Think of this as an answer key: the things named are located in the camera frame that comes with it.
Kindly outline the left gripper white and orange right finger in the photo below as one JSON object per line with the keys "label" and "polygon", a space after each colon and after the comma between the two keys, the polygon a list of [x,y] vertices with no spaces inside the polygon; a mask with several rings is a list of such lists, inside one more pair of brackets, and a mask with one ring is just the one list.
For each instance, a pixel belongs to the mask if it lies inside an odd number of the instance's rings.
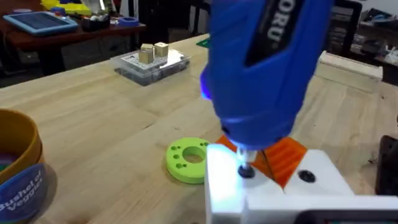
{"label": "left gripper white and orange right finger", "polygon": [[328,155],[283,138],[265,150],[274,181],[288,195],[354,195]]}

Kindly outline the left gripper white and orange left finger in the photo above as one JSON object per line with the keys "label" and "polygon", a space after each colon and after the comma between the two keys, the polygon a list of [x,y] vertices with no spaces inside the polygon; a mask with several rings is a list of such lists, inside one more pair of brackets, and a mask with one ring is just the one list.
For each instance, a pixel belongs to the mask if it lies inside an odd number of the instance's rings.
{"label": "left gripper white and orange left finger", "polygon": [[271,200],[282,188],[258,169],[254,176],[238,174],[241,161],[232,143],[222,136],[206,152],[205,203],[207,223],[283,223],[283,211]]}

